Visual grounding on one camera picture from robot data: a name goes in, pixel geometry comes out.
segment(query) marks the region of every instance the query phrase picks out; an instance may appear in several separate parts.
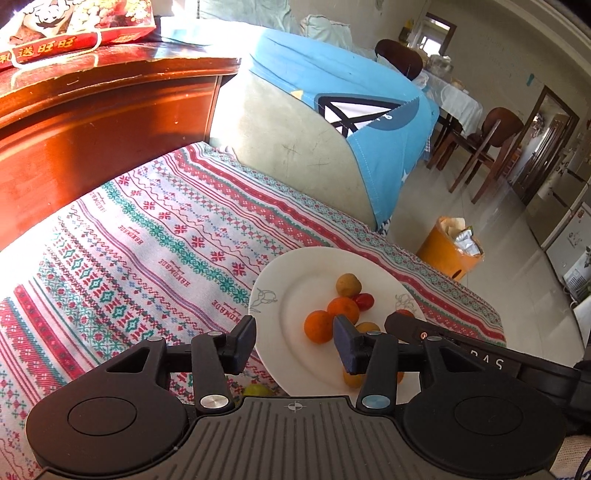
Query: green fruit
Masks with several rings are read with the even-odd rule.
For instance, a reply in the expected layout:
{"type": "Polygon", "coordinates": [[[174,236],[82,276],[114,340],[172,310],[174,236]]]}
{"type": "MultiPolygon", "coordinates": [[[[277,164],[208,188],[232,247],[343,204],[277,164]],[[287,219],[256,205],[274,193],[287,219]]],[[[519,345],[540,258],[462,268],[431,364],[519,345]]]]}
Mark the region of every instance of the green fruit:
{"type": "Polygon", "coordinates": [[[242,395],[245,397],[272,397],[273,391],[260,383],[252,383],[244,389],[242,395]]]}

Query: doorway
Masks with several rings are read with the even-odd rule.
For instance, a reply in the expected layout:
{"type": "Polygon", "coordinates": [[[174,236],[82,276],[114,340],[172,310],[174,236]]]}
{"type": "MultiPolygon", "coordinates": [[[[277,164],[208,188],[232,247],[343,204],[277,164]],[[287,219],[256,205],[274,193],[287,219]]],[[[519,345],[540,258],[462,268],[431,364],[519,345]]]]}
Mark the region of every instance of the doorway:
{"type": "Polygon", "coordinates": [[[521,155],[508,175],[513,190],[525,205],[554,170],[559,152],[578,122],[579,117],[573,110],[544,86],[524,129],[515,140],[513,149],[521,147],[521,155]]]}

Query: door frame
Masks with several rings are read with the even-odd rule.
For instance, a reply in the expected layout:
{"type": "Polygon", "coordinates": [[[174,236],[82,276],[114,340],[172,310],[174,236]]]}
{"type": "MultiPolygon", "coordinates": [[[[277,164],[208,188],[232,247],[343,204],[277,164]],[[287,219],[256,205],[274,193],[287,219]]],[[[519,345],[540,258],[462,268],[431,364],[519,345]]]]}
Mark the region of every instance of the door frame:
{"type": "Polygon", "coordinates": [[[451,22],[448,22],[447,20],[444,20],[441,17],[438,17],[437,15],[433,15],[432,13],[429,13],[429,12],[427,12],[425,14],[425,18],[430,18],[431,20],[435,20],[436,22],[442,23],[442,24],[447,25],[449,27],[447,35],[446,35],[445,39],[443,40],[443,43],[441,44],[441,48],[439,49],[439,55],[441,55],[443,57],[445,55],[445,52],[447,51],[447,48],[449,46],[449,42],[452,41],[453,34],[456,32],[457,25],[455,25],[451,22]]]}
{"type": "MultiPolygon", "coordinates": [[[[517,150],[517,147],[519,147],[519,144],[524,139],[525,134],[529,130],[531,124],[534,122],[534,118],[538,114],[538,111],[540,110],[540,107],[541,107],[542,103],[544,102],[544,99],[546,98],[546,96],[549,96],[550,98],[552,98],[552,100],[554,100],[557,104],[559,104],[560,107],[562,108],[562,110],[564,110],[565,113],[569,116],[569,120],[568,120],[566,126],[564,127],[564,131],[561,134],[561,137],[557,143],[556,153],[558,153],[562,148],[564,148],[564,146],[570,140],[570,137],[572,137],[572,135],[574,133],[574,129],[577,128],[577,125],[579,124],[579,120],[580,120],[579,116],[558,95],[556,95],[547,85],[544,85],[544,88],[542,88],[540,96],[538,97],[538,100],[536,101],[534,108],[531,111],[530,116],[527,119],[527,121],[523,127],[523,130],[521,131],[521,133],[519,133],[519,135],[517,135],[515,141],[513,142],[513,146],[511,147],[511,149],[509,150],[509,153],[505,157],[505,161],[510,159],[511,156],[513,155],[513,153],[515,153],[515,150],[517,150]]],[[[555,154],[552,162],[550,163],[550,165],[547,169],[548,174],[543,175],[542,178],[540,178],[540,179],[537,179],[536,182],[532,185],[531,189],[535,189],[536,192],[538,191],[538,189],[545,182],[546,178],[548,177],[548,175],[550,174],[552,169],[556,166],[557,161],[558,161],[558,155],[555,154]]],[[[528,196],[529,196],[528,192],[524,192],[524,198],[527,198],[528,196]]]]}

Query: orange trash bin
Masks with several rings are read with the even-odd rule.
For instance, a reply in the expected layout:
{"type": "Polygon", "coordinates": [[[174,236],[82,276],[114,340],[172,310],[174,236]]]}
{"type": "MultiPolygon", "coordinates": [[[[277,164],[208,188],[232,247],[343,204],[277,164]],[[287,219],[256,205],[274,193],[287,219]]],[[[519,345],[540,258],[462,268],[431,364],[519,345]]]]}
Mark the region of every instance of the orange trash bin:
{"type": "MultiPolygon", "coordinates": [[[[447,219],[448,217],[438,218],[431,233],[429,233],[421,248],[418,249],[417,256],[435,270],[439,270],[448,277],[460,281],[466,273],[484,258],[484,254],[472,256],[458,248],[441,225],[447,219]]],[[[482,252],[482,247],[476,238],[472,237],[472,239],[482,252]]]]}

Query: red gift box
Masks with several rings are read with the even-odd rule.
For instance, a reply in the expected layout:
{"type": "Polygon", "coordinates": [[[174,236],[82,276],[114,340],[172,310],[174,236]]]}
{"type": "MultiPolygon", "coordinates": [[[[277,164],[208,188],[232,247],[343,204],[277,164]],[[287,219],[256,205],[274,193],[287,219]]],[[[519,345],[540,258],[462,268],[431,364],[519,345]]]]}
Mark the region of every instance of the red gift box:
{"type": "Polygon", "coordinates": [[[151,0],[34,0],[0,30],[0,70],[137,40],[154,28],[151,0]]]}

